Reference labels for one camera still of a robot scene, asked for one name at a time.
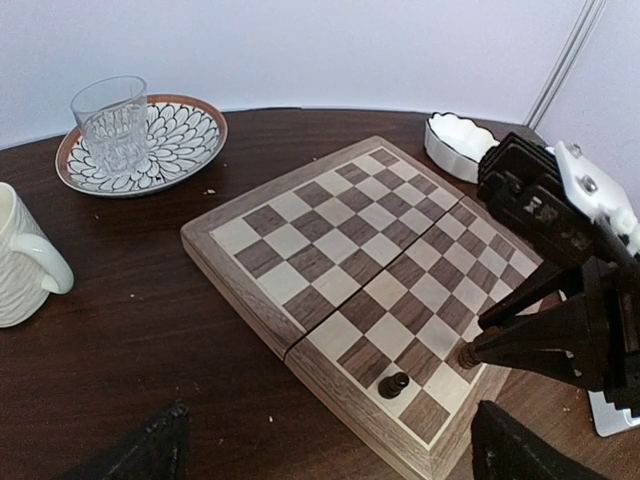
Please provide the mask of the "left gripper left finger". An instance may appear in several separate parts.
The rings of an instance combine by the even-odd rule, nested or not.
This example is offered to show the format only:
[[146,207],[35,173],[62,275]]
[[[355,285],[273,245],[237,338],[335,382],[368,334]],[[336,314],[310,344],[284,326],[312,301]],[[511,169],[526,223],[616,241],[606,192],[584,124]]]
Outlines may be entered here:
[[58,479],[184,479],[191,415],[180,399],[166,404],[114,445],[58,474]]

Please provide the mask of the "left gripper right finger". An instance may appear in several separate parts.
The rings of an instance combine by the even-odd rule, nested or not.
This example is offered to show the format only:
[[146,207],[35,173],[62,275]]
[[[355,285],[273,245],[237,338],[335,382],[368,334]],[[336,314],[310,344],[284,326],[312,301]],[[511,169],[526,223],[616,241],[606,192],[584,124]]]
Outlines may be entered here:
[[478,403],[471,423],[476,479],[601,479],[560,453],[492,401]]

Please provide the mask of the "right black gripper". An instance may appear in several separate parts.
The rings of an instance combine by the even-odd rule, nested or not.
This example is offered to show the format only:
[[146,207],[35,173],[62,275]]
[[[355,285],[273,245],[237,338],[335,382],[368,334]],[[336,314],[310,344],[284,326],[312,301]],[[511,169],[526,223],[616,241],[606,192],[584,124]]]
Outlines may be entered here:
[[[590,263],[561,269],[543,262],[515,290],[480,315],[485,364],[537,373],[593,392],[639,418],[639,269],[596,262],[604,312],[591,325]],[[548,310],[524,310],[554,292],[567,298]]]

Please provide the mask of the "dark chess piece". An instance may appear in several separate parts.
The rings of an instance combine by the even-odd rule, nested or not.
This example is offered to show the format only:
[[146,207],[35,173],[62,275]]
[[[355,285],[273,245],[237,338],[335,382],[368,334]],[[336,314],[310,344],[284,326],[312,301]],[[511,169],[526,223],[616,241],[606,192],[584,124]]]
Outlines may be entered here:
[[489,340],[493,339],[500,333],[500,328],[496,326],[492,326],[489,329],[483,331],[479,335],[477,335],[472,341],[465,342],[463,346],[460,347],[457,361],[458,365],[463,370],[471,370],[476,366],[483,363],[483,361],[478,357],[476,353],[476,347],[478,345],[484,344]]

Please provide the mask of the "dark chess pawn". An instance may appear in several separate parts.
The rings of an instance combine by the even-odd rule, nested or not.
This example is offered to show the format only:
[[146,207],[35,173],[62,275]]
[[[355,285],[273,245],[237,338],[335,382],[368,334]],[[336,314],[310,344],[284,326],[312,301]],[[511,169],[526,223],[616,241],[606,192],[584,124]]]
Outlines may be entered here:
[[387,400],[397,398],[409,385],[410,377],[403,371],[384,377],[377,386],[378,394]]

